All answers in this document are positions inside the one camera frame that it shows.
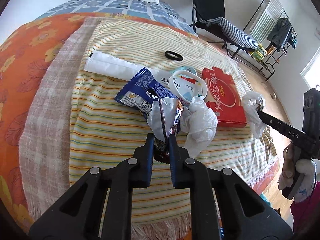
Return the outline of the right hand in glove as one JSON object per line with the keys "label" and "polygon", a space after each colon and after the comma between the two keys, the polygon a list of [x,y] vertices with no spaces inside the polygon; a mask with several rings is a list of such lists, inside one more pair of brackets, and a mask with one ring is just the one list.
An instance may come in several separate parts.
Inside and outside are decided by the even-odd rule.
{"label": "right hand in glove", "polygon": [[294,194],[296,203],[301,203],[311,196],[316,187],[316,164],[310,159],[300,159],[294,162],[295,146],[289,144],[283,151],[284,163],[278,180],[278,189],[284,190],[294,183],[295,174],[303,174],[304,178]]}

